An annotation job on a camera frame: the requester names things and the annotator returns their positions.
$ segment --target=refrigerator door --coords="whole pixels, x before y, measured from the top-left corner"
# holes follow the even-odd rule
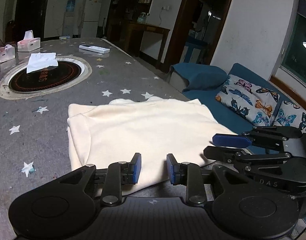
[[[81,38],[96,38],[98,22],[83,22]]]
[[[85,22],[98,22],[100,17],[102,0],[86,0],[84,8]]]

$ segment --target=black door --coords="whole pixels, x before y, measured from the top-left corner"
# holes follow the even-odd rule
[[[24,38],[26,31],[33,30],[35,38],[44,38],[44,24],[48,0],[17,0],[15,11],[14,40]]]

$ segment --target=window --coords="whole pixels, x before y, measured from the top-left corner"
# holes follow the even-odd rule
[[[298,13],[282,66],[306,84],[306,0],[299,0]]]

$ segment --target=butterfly pillow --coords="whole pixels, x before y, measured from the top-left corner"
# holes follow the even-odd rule
[[[283,101],[273,124],[293,126],[306,133],[306,110],[292,102]]]
[[[279,95],[229,75],[215,99],[255,126],[270,126]]]

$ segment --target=pink butterfly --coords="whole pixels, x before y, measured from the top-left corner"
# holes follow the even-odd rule
[[[239,81],[234,83],[234,85],[239,85],[240,87],[243,87],[245,90],[251,93],[252,84],[250,84],[249,82],[246,82],[243,79],[239,79]]]

